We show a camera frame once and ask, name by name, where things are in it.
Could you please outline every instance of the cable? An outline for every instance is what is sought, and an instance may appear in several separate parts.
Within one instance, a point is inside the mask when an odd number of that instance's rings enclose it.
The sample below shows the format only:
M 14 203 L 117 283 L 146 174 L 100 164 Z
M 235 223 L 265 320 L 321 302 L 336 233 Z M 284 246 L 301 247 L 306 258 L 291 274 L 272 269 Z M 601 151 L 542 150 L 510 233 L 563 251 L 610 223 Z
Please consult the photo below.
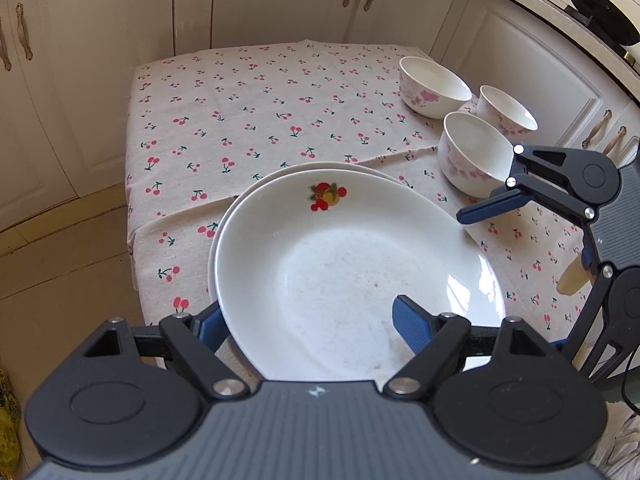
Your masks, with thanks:
M 631 366 L 631 361 L 636 355 L 636 352 L 640 348 L 640 345 L 636 346 L 636 349 L 629 356 L 629 361 L 626 362 L 625 372 L 622 375 L 622 384 L 620 384 L 620 395 L 622 396 L 622 400 L 625 401 L 625 404 L 636 414 L 640 415 L 640 408 L 638 408 L 631 400 L 626 396 L 626 375 L 629 373 L 629 367 Z

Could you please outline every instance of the tablecloth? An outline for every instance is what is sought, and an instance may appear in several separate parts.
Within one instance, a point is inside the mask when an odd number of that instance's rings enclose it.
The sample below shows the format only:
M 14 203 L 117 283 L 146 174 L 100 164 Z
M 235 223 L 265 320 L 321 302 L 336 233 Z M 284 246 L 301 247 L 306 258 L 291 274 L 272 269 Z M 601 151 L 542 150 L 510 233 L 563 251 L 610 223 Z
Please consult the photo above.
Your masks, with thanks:
M 452 216 L 474 202 L 438 167 L 442 122 L 399 97 L 398 60 L 407 55 L 424 56 L 394 45 L 301 41 L 207 50 L 136 70 L 128 242 L 146 322 L 209 304 L 210 238 L 221 216 L 235 195 L 279 168 L 365 164 Z M 565 338 L 589 285 L 565 297 L 556 283 L 582 233 L 534 203 L 467 230 L 494 266 L 508 314 L 548 340 Z

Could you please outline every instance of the white ceramic plate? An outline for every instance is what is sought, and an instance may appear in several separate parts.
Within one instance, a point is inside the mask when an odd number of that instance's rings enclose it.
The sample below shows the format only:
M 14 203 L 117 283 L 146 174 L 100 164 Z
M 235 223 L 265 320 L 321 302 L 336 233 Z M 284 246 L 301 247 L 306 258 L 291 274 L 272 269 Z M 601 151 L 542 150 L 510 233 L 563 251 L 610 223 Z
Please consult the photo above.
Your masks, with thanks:
M 211 303 L 217 300 L 216 297 L 216 282 L 213 276 L 213 259 L 216 254 L 216 247 L 218 246 L 218 239 L 220 231 L 226 224 L 226 220 L 229 218 L 231 213 L 235 211 L 236 207 L 240 205 L 242 200 L 248 197 L 252 192 L 258 189 L 261 186 L 264 186 L 266 183 L 271 182 L 281 176 L 285 176 L 291 173 L 297 173 L 299 171 L 307 171 L 307 170 L 348 170 L 348 171 L 356 171 L 358 173 L 368 173 L 375 176 L 380 176 L 382 178 L 386 178 L 391 182 L 395 182 L 396 184 L 401 184 L 395 181 L 392 177 L 382 173 L 381 171 L 372 170 L 371 168 L 365 168 L 364 166 L 359 166 L 357 164 L 350 164 L 348 162 L 335 162 L 335 161 L 317 161 L 317 162 L 306 162 L 304 164 L 296 164 L 295 166 L 287 166 L 286 168 L 282 168 L 281 170 L 274 171 L 273 173 L 268 174 L 267 176 L 261 178 L 260 180 L 254 182 L 245 189 L 242 194 L 238 195 L 233 203 L 229 206 L 220 219 L 220 224 L 218 224 L 218 228 L 211 239 L 211 248 L 209 250 L 209 263 L 207 264 L 207 279 L 209 286 L 209 299 Z
M 232 336 L 268 380 L 382 385 L 413 356 L 392 323 L 398 294 L 478 325 L 504 317 L 495 273 L 462 226 L 354 171 L 293 173 L 252 192 L 220 232 L 214 277 Z

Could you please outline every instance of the fruit decal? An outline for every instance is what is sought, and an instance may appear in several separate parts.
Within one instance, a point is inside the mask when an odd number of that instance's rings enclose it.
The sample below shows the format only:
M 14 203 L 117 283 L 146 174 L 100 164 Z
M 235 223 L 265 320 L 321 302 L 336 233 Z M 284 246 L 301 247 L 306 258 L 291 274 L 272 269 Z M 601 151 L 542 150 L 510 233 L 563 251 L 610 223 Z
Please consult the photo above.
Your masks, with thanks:
M 309 200 L 313 202 L 311 211 L 326 211 L 329 206 L 336 205 L 341 197 L 347 195 L 347 189 L 338 187 L 335 182 L 333 184 L 321 182 L 315 186 L 310 186 L 309 189 L 313 192 L 313 195 L 309 197 Z

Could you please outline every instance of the countertop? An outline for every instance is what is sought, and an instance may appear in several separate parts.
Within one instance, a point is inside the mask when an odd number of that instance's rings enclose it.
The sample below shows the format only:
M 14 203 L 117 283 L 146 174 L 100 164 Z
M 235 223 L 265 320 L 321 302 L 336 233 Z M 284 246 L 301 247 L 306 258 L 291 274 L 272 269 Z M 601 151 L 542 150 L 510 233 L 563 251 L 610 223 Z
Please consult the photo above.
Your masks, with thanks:
M 545 20 L 599 62 L 640 103 L 640 77 L 607 45 L 549 0 L 513 0 Z

